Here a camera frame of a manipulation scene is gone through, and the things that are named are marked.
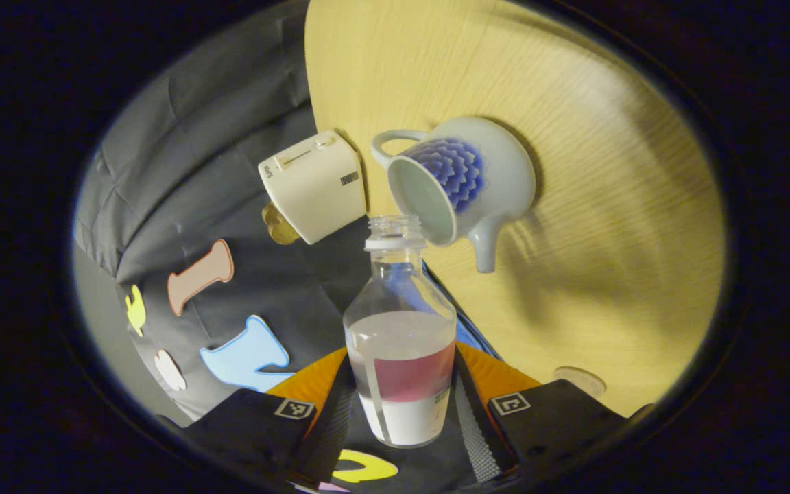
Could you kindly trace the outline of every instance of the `blue flower pattern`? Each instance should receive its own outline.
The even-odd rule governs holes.
[[[415,160],[438,179],[457,215],[468,209],[486,186],[480,153],[461,139],[425,141],[401,156]]]

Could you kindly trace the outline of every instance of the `white ceramic pitcher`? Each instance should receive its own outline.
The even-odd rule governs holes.
[[[418,141],[401,154],[383,151],[394,139]],[[507,220],[523,215],[536,194],[536,171],[511,132],[487,119],[449,119],[430,132],[390,130],[373,138],[398,209],[420,217],[430,243],[467,237],[477,271],[493,272],[496,240]]]

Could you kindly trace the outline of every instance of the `wooden table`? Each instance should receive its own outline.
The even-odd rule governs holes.
[[[424,259],[515,368],[586,369],[623,415],[661,398],[706,334],[725,253],[711,166],[667,99],[589,38],[493,0],[313,0],[305,46],[317,126],[360,151],[369,215],[398,212],[377,132],[459,115],[511,129],[538,198],[503,228],[496,272],[475,271],[465,240]]]

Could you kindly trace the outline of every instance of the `plastic bottle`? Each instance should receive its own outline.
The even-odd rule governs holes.
[[[416,216],[370,219],[373,271],[343,314],[346,347],[377,440],[420,447],[443,429],[455,352],[455,310],[422,274]]]

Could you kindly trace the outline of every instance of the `toaster label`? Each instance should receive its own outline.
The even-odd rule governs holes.
[[[341,185],[347,185],[349,182],[353,182],[358,179],[358,172],[352,172],[349,175],[344,175],[341,177]]]

